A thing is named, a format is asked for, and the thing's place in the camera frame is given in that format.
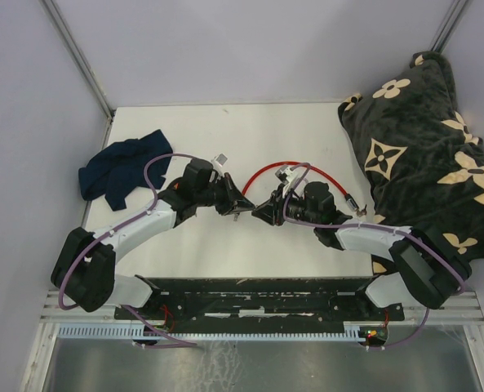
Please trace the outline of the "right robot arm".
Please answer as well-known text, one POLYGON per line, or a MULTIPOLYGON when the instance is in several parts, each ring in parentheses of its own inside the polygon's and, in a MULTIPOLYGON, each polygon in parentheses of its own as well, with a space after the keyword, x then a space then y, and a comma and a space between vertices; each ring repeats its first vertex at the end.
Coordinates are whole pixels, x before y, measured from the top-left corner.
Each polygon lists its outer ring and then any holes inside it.
POLYGON ((309 226, 326 247, 367 253, 393 272, 374 278, 356 297, 355 310, 374 319, 384 308, 412 301, 431 310, 464 291, 472 269, 465 256, 433 225, 388 226, 353 219, 337 209, 327 184, 308 183, 302 195, 275 189, 251 213, 272 226, 286 222, 309 226))

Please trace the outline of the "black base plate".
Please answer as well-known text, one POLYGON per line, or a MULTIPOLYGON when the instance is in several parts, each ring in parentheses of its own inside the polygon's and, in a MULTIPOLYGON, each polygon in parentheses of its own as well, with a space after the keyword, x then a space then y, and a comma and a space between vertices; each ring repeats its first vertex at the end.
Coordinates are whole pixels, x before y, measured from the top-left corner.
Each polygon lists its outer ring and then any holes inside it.
POLYGON ((400 303, 374 305, 365 278, 141 278, 136 311, 147 320, 192 321, 292 317, 343 321, 402 321, 400 303))

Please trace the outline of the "silver key bunch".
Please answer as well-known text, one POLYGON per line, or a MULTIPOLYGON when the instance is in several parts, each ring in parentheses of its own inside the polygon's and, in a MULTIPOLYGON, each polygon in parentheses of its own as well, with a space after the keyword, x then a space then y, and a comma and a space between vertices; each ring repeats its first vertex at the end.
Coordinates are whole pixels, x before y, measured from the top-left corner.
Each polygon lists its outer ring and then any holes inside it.
POLYGON ((363 208, 358 208, 356 210, 356 215, 358 217, 365 216, 367 214, 367 205, 365 205, 363 208))

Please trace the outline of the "black floral blanket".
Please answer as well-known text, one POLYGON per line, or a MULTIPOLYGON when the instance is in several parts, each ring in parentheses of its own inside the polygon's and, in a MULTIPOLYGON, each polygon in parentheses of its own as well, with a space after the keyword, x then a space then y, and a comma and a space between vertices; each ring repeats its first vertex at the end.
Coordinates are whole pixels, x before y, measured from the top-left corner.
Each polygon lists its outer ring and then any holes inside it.
POLYGON ((460 114, 444 56, 414 54, 374 93, 345 99, 338 116, 376 223, 431 223, 459 255, 484 259, 484 145, 460 114))

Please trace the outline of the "navy blue cloth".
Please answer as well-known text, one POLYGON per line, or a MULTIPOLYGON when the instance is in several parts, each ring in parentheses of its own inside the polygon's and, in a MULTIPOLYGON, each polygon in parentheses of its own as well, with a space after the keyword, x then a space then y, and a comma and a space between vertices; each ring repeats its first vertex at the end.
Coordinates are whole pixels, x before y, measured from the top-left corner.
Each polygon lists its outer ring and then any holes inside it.
POLYGON ((172 154, 162 131, 139 139, 114 142, 78 170, 80 194, 85 201, 104 197, 112 211, 127 208, 126 197, 136 188, 148 186, 144 167, 152 159, 172 154))

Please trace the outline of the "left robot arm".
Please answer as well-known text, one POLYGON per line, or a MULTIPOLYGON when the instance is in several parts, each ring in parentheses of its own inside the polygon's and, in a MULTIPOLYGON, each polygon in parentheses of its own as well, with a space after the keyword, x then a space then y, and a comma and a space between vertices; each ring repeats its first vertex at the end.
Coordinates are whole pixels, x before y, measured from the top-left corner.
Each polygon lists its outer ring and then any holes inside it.
POLYGON ((200 207, 213 207, 228 216, 250 212, 255 206, 230 174, 194 158, 182 176, 137 213, 96 231, 78 227, 69 233, 51 273, 59 298, 68 297, 86 312, 103 305, 128 305, 142 318, 153 318, 161 309, 160 297, 142 278, 117 274, 116 265, 152 237, 193 217, 200 207))

